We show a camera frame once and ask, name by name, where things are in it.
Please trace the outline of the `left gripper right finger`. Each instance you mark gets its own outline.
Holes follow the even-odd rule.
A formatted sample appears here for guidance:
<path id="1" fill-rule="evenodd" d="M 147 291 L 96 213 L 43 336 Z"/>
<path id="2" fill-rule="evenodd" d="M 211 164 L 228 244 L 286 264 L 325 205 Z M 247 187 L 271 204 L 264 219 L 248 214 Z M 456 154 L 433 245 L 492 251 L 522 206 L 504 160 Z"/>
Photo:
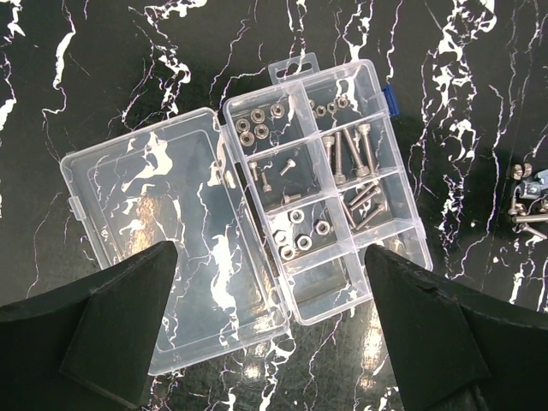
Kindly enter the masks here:
<path id="1" fill-rule="evenodd" d="M 547 316 L 379 246 L 365 266 L 407 410 L 545 410 Z"/>

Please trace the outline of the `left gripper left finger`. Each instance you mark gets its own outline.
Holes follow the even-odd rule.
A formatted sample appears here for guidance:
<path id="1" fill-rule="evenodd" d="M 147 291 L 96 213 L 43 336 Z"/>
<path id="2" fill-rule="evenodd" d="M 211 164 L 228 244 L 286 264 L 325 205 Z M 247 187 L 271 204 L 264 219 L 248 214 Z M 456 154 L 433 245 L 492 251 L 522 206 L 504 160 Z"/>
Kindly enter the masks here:
<path id="1" fill-rule="evenodd" d="M 177 258 L 175 244 L 161 241 L 2 306 L 1 408 L 139 408 Z"/>

